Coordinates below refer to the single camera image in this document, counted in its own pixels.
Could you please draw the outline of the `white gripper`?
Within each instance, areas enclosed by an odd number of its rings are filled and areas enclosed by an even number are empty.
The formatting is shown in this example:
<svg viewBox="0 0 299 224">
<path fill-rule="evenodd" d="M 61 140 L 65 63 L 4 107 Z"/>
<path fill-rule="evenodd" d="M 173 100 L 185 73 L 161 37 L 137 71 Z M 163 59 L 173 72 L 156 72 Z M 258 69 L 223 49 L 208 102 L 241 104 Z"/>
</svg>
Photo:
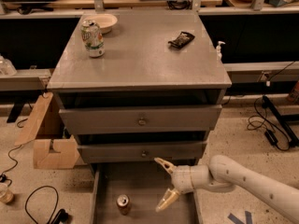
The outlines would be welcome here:
<svg viewBox="0 0 299 224">
<path fill-rule="evenodd" d="M 162 158 L 154 159 L 170 175 L 174 189 L 167 189 L 163 198 L 158 202 L 155 211 L 161 212 L 174 203 L 180 194 L 193 192 L 196 189 L 205 189 L 213 178 L 206 165 L 176 166 Z"/>
</svg>

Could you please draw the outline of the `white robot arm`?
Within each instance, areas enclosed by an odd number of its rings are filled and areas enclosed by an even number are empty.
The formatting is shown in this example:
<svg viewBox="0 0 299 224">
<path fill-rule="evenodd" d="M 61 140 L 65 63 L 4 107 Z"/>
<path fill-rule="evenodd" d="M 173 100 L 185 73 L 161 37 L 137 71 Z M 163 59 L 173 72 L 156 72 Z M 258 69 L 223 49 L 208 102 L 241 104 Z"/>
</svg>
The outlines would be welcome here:
<svg viewBox="0 0 299 224">
<path fill-rule="evenodd" d="M 216 155 L 209 160 L 209 164 L 194 166 L 176 166 L 162 158 L 154 160 L 170 174 L 173 185 L 157 204 L 157 212 L 168 208 L 182 194 L 198 189 L 228 192 L 239 186 L 294 224 L 299 224 L 298 189 L 247 169 L 227 156 Z"/>
</svg>

